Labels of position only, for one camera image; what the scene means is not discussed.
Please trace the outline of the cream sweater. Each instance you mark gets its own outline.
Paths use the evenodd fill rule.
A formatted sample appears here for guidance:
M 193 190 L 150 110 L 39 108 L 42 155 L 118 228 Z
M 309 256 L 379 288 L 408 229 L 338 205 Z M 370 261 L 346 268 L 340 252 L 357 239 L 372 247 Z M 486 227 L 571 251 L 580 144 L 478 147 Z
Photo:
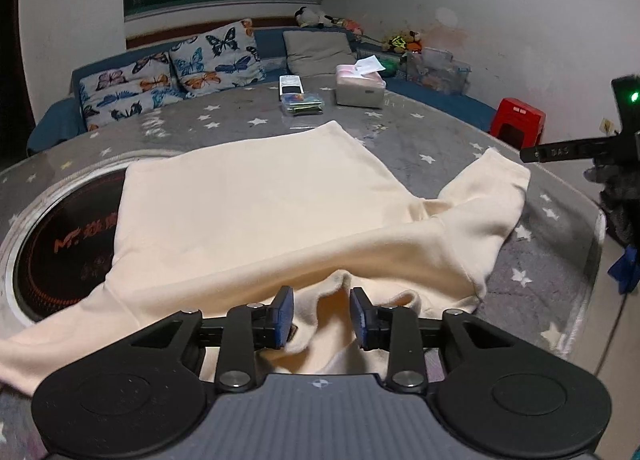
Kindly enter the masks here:
M 51 372 L 179 310 L 221 316 L 295 291 L 279 372 L 386 373 L 357 347 L 347 297 L 430 318 L 474 310 L 518 224 L 530 174 L 487 150 L 434 199 L 414 196 L 340 124 L 142 161 L 127 170 L 111 270 L 83 301 L 1 344 L 1 380 Z

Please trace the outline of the red plastic stool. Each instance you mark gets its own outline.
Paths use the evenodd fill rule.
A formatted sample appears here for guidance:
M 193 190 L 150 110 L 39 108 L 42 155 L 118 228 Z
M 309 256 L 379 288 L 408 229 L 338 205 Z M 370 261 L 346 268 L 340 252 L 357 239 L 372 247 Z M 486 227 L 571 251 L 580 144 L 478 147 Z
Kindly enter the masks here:
M 503 98 L 491 121 L 489 134 L 516 148 L 540 143 L 546 114 L 516 98 Z

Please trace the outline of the blue small stool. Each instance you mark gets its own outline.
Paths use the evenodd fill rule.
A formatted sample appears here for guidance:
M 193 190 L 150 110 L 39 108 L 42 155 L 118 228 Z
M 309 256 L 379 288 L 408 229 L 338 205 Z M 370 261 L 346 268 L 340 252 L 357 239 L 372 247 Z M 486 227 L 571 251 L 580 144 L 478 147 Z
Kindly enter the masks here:
M 627 246 L 624 254 L 608 269 L 608 276 L 617 284 L 620 295 L 631 293 L 640 280 L 639 251 Z

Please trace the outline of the black induction cooktop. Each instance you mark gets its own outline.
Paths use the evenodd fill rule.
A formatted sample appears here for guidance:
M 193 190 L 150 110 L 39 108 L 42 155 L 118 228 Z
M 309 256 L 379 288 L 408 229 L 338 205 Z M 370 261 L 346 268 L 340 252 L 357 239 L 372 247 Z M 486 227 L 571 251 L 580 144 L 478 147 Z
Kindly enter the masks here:
M 13 292 L 38 321 L 86 298 L 112 266 L 126 171 L 89 180 L 45 212 L 17 253 Z

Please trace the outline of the clear plastic storage box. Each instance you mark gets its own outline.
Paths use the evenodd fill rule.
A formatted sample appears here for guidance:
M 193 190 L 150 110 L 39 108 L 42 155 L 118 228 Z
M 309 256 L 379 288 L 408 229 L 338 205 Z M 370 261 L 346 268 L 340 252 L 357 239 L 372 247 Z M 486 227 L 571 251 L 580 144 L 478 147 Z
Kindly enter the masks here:
M 454 59 L 448 50 L 424 47 L 407 56 L 407 80 L 446 95 L 463 95 L 468 88 L 471 66 Z

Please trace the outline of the clear box of colourful items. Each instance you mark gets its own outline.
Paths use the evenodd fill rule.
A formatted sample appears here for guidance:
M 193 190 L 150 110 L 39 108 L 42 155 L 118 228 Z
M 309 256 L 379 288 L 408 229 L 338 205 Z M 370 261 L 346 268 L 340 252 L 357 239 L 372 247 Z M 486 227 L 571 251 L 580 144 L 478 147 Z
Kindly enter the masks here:
M 304 94 L 283 94 L 281 97 L 281 107 L 288 116 L 313 116 L 321 114 L 324 109 L 323 99 L 312 93 Z

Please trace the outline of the yellow orange plush toys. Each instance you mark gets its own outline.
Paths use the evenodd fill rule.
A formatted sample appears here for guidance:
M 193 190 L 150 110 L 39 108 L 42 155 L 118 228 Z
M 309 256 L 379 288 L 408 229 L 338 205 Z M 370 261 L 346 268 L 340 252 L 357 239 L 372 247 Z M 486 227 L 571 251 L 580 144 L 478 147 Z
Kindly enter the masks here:
M 382 49 L 387 53 L 421 53 L 423 44 L 419 32 L 408 30 L 390 34 L 382 44 Z

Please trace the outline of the white tissue box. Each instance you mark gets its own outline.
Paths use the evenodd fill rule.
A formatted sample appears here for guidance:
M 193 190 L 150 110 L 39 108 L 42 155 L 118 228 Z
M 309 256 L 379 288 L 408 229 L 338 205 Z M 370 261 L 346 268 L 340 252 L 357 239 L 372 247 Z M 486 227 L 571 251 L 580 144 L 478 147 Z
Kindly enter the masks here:
M 383 107 L 386 82 L 380 76 L 385 67 L 377 56 L 358 59 L 354 64 L 339 64 L 335 69 L 335 99 L 341 106 Z

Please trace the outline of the white remote control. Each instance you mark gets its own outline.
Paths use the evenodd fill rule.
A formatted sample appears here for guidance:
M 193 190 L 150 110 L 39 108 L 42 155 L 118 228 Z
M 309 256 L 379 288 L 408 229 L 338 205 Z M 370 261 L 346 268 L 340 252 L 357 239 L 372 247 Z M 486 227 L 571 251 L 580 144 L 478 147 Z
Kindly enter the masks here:
M 300 102 L 304 98 L 302 80 L 294 74 L 279 76 L 280 102 Z

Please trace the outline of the left butterfly pillow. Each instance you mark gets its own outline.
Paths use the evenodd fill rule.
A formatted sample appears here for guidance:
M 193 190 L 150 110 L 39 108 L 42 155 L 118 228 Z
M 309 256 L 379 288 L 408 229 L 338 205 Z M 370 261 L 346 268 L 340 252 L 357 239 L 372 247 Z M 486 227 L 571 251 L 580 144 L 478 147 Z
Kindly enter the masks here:
M 100 70 L 78 83 L 79 105 L 88 131 L 181 102 L 168 52 L 159 52 L 123 67 Z

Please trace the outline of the butterfly pillow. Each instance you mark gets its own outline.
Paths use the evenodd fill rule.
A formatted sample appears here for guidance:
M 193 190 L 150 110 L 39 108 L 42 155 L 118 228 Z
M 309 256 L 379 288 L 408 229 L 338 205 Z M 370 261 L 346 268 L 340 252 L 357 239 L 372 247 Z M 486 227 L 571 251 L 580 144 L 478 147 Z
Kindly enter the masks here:
M 181 102 L 168 52 L 159 52 L 123 67 L 100 70 L 78 83 L 79 105 L 88 131 Z
M 266 77 L 250 19 L 186 38 L 169 55 L 181 86 L 193 96 L 249 86 Z

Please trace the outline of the right butterfly pillow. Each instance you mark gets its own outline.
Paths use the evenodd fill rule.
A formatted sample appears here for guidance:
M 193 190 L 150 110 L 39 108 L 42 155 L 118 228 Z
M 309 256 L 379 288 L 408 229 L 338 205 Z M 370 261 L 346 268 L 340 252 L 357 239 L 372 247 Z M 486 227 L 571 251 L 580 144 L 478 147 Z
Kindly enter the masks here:
M 193 96 L 249 86 L 266 77 L 250 19 L 186 38 L 169 55 L 181 86 Z

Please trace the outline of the grey cushion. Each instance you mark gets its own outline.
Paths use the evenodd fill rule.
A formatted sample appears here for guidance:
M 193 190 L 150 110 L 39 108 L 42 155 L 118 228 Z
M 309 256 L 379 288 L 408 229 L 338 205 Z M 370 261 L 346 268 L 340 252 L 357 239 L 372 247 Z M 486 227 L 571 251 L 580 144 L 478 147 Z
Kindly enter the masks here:
M 329 76 L 341 64 L 354 64 L 348 38 L 342 32 L 285 31 L 288 71 L 298 76 Z

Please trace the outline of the panda plush toy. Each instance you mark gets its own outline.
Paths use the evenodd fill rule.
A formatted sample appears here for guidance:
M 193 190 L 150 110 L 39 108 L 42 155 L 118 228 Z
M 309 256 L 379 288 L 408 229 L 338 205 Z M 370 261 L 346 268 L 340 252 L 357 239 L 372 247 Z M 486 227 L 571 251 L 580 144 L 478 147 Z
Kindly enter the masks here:
M 329 28 L 335 26 L 333 17 L 321 9 L 303 6 L 294 12 L 294 19 L 301 28 Z

